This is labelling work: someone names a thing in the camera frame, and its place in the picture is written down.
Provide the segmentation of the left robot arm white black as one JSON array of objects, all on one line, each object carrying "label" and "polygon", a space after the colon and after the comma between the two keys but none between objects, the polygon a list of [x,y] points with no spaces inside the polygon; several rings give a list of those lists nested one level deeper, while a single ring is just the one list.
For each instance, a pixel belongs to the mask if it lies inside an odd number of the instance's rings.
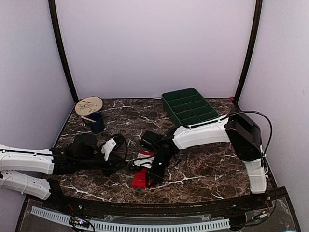
[{"label": "left robot arm white black", "polygon": [[64,148],[27,150],[0,146],[0,186],[35,196],[49,203],[58,211],[68,207],[68,199],[62,196],[59,183],[51,179],[39,179],[25,171],[51,175],[73,174],[77,171],[100,170],[110,176],[126,167],[126,156],[116,152],[126,146],[126,140],[117,135],[99,147],[92,135],[79,135]]}]

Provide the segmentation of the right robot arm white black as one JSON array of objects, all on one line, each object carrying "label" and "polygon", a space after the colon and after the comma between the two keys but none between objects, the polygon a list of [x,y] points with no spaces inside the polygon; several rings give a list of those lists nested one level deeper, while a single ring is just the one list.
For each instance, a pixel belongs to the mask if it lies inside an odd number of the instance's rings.
[{"label": "right robot arm white black", "polygon": [[267,177],[266,147],[260,127],[248,117],[250,111],[233,108],[229,114],[202,123],[178,126],[159,135],[146,131],[140,145],[154,152],[151,168],[146,171],[146,187],[162,182],[170,159],[181,150],[213,143],[231,143],[237,157],[245,164],[252,195],[246,205],[256,210],[265,202]]}]

